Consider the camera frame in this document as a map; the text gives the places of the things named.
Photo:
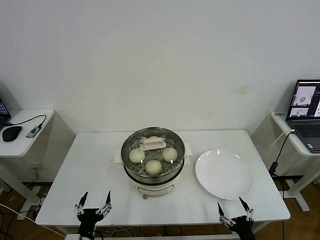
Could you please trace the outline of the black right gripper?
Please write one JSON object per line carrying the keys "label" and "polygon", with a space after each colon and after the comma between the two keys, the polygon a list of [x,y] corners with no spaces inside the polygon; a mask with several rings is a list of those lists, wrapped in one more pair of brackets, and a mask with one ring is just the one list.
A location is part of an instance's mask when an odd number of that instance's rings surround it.
{"label": "black right gripper", "polygon": [[228,228],[232,232],[237,233],[240,240],[256,240],[256,236],[252,231],[254,210],[250,208],[247,202],[244,201],[241,197],[239,197],[239,200],[244,210],[246,211],[246,215],[229,219],[225,216],[224,211],[219,202],[217,202],[219,220],[223,224],[232,224],[232,226],[229,226]]}

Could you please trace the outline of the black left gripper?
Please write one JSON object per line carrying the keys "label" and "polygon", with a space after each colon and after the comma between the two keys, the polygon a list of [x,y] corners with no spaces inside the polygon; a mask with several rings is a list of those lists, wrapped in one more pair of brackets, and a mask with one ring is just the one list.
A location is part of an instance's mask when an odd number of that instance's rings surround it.
{"label": "black left gripper", "polygon": [[78,204],[75,205],[76,217],[80,222],[80,227],[77,231],[80,235],[92,235],[95,231],[96,224],[104,219],[112,209],[111,191],[108,191],[105,204],[101,208],[85,208],[88,192],[81,198]]}

